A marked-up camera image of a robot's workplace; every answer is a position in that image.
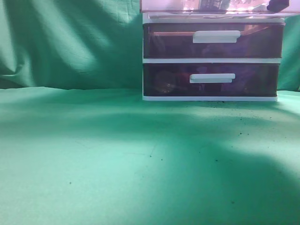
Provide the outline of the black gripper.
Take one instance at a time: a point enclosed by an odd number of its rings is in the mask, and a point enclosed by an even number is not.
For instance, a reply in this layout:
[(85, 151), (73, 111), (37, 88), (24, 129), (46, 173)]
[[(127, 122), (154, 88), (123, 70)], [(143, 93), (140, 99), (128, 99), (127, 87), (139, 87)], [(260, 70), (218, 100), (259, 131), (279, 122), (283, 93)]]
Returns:
[(280, 12), (289, 7), (289, 0), (270, 0), (267, 10), (270, 12)]

